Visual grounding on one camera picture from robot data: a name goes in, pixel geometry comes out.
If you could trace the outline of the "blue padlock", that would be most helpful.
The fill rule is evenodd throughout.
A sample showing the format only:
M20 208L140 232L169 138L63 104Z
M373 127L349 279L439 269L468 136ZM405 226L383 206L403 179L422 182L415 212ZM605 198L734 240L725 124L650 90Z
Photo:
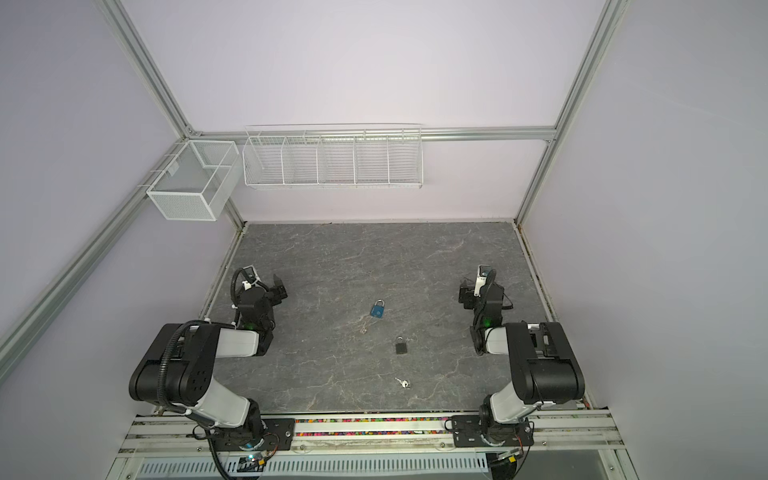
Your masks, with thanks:
M370 309L370 316L376 319L381 319L385 312L385 301L378 299L374 302Z

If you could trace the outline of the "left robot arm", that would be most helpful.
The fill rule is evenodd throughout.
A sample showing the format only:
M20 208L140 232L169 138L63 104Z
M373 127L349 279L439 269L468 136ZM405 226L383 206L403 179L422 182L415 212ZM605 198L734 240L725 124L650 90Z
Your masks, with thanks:
M272 284L245 280L231 293L233 323L164 325L134 370L128 390L135 401L195 421L214 444L228 440L241 450L256 450L268 435L258 403L222 385L214 378L214 367L219 359L265 355L274 339L274 307L288 294L278 276Z

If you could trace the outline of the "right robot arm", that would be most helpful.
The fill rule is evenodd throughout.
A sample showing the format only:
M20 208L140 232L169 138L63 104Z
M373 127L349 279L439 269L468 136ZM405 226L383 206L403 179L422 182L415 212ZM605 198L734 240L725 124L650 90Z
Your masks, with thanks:
M529 446L531 414L581 400L585 394L584 376L566 333L557 322L505 323L503 313L512 305L504 288L489 279L481 286L462 281L458 301L473 313L470 335L475 353L506 357L510 380L483 400L474 433L466 432L466 422L458 418L451 420L452 428L468 441L492 447Z

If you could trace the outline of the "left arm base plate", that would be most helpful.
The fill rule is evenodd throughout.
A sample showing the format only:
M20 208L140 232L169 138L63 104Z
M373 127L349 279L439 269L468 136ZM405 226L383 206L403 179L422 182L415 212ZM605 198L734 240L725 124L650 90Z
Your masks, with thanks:
M260 429L250 432L244 428L217 430L212 437L217 451L252 452L289 450L295 435L296 422L290 417L267 418Z

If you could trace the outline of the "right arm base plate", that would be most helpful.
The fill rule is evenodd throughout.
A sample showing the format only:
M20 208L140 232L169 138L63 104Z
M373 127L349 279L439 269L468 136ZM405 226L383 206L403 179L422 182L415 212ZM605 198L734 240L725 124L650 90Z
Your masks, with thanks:
M501 424L479 414L454 415L444 426L459 448L528 447L534 444L534 428L530 422Z

